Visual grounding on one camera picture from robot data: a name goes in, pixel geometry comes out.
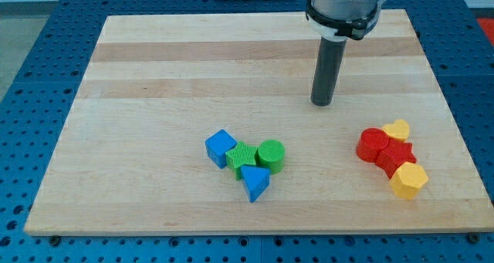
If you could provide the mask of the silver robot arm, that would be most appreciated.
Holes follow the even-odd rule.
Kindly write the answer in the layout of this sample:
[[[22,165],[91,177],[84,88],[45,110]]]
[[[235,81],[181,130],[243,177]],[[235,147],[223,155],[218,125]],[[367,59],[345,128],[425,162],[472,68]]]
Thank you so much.
[[[361,40],[376,26],[385,0],[307,0],[306,19],[323,39]]]

